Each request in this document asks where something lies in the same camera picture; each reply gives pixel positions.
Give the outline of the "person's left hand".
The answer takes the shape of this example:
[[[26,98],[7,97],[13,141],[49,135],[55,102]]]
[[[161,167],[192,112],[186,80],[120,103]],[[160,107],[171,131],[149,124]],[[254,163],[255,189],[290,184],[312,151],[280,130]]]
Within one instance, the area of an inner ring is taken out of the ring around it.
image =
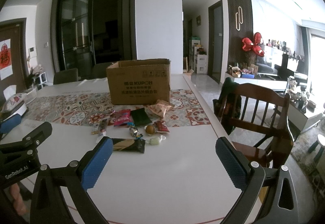
[[[17,183],[13,184],[9,188],[9,194],[13,199],[13,207],[19,216],[27,213],[26,205],[23,202],[22,195],[20,194],[20,188]]]

